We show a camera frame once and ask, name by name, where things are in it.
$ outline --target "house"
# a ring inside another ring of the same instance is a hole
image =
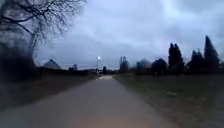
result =
[[[45,63],[43,67],[49,69],[61,69],[61,67],[52,59],[50,59],[47,63]]]

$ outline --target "bare tree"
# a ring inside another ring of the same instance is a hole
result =
[[[49,34],[62,34],[69,18],[79,14],[84,3],[85,0],[5,0],[0,8],[0,26],[11,30],[19,27],[28,33],[29,51],[33,54],[37,43],[46,41]]]

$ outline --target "cloud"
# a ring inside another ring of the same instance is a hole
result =
[[[203,51],[205,35],[222,57],[223,4],[222,0],[91,0],[63,39],[54,40],[52,50],[40,48],[39,58],[54,56],[61,65],[84,65],[98,55],[108,64],[122,55],[152,61],[167,57],[170,42],[178,43],[183,56],[190,58],[193,49]]]

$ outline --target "evergreen tree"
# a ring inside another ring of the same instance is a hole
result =
[[[107,74],[107,67],[103,66],[103,74]]]
[[[120,73],[127,73],[128,72],[128,68],[129,68],[129,62],[127,60],[126,56],[122,56],[120,58],[120,69],[119,72]]]
[[[218,53],[216,52],[208,36],[205,37],[204,58],[207,68],[215,69],[219,67]]]
[[[153,74],[165,75],[167,72],[167,63],[163,59],[155,60],[152,63],[151,71]]]
[[[204,58],[199,50],[193,50],[189,66],[192,72],[197,72],[205,67]]]
[[[170,44],[168,59],[170,72],[174,74],[181,74],[184,70],[184,62],[177,44]]]

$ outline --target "field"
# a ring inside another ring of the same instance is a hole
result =
[[[115,78],[182,128],[224,126],[224,76],[134,76]]]
[[[29,82],[1,84],[0,110],[3,111],[6,108],[35,102],[87,82],[95,77],[95,75],[72,76],[45,74],[40,79]]]

